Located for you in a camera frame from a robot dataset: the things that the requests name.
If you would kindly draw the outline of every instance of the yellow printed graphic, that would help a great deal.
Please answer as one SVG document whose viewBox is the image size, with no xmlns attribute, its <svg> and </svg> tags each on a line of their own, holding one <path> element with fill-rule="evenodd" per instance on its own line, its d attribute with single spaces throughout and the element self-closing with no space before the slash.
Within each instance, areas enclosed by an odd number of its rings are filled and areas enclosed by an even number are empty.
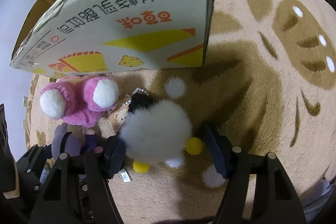
<svg viewBox="0 0 336 224">
<path fill-rule="evenodd" d="M 66 75 L 63 74 L 63 73 L 60 73 L 60 72 L 54 72 L 54 75 L 57 76 L 57 77 L 65 77 Z"/>
<path fill-rule="evenodd" d="M 143 64 L 144 63 L 141 61 L 141 59 L 128 55 L 124 55 L 119 62 L 120 66 L 126 66 L 130 68 L 141 66 Z"/>
<path fill-rule="evenodd" d="M 40 74 L 47 73 L 47 72 L 42 68 L 37 68 L 37 69 L 32 70 L 31 73 L 36 73 L 40 75 Z"/>
<path fill-rule="evenodd" d="M 134 71 L 137 71 L 137 70 L 149 70 L 149 69 L 146 69 L 146 68 L 139 68 L 139 69 L 135 69 Z"/>
<path fill-rule="evenodd" d="M 186 51 L 175 54 L 167 58 L 167 61 L 189 67 L 200 67 L 203 61 L 203 46 L 204 44 L 190 48 Z"/>
<path fill-rule="evenodd" d="M 166 30 L 117 39 L 103 45 L 148 52 L 193 36 L 195 29 Z"/>
<path fill-rule="evenodd" d="M 100 52 L 75 52 L 59 59 L 60 63 L 48 67 L 60 72 L 106 71 L 104 57 Z"/>
</svg>

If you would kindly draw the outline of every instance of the pink plush paw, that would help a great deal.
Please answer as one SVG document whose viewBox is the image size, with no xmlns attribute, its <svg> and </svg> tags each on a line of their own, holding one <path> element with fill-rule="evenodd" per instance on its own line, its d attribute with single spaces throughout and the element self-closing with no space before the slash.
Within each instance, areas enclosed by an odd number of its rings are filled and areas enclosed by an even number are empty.
<svg viewBox="0 0 336 224">
<path fill-rule="evenodd" d="M 50 83 L 41 92 L 40 107 L 52 119 L 70 115 L 75 109 L 75 93 L 67 83 Z"/>
<path fill-rule="evenodd" d="M 84 87 L 84 100 L 88 104 L 88 109 L 92 111 L 109 110 L 118 103 L 118 84 L 107 77 L 90 79 Z"/>
</svg>

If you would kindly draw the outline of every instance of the cardboard box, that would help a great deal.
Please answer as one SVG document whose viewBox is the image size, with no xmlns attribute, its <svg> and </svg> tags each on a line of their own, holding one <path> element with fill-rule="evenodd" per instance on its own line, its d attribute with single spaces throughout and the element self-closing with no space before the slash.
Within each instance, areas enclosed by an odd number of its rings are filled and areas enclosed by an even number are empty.
<svg viewBox="0 0 336 224">
<path fill-rule="evenodd" d="M 50 77 L 197 67 L 212 9 L 213 0 L 37 0 L 11 66 Z"/>
</svg>

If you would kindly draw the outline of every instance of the white fluffy plush toy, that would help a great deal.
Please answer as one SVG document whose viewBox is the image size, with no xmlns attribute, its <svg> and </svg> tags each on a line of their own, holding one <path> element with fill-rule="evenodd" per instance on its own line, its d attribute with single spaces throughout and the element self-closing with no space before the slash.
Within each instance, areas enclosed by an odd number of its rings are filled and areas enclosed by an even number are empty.
<svg viewBox="0 0 336 224">
<path fill-rule="evenodd" d="M 192 124 L 178 104 L 154 101 L 147 94 L 132 96 L 128 117 L 119 132 L 138 173 L 147 172 L 152 162 L 181 158 L 184 149 L 192 155 L 203 149 L 202 141 L 192 137 Z"/>
</svg>

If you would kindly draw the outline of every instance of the white wall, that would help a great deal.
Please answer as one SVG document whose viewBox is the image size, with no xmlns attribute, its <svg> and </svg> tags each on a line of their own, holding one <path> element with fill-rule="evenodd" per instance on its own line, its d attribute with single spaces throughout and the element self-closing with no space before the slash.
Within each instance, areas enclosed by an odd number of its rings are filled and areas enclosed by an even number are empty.
<svg viewBox="0 0 336 224">
<path fill-rule="evenodd" d="M 0 103 L 5 104 L 9 145 L 18 160 L 26 151 L 22 120 L 26 108 L 22 106 L 28 96 L 31 73 L 9 66 L 11 54 L 26 16 L 36 0 L 0 0 Z"/>
</svg>

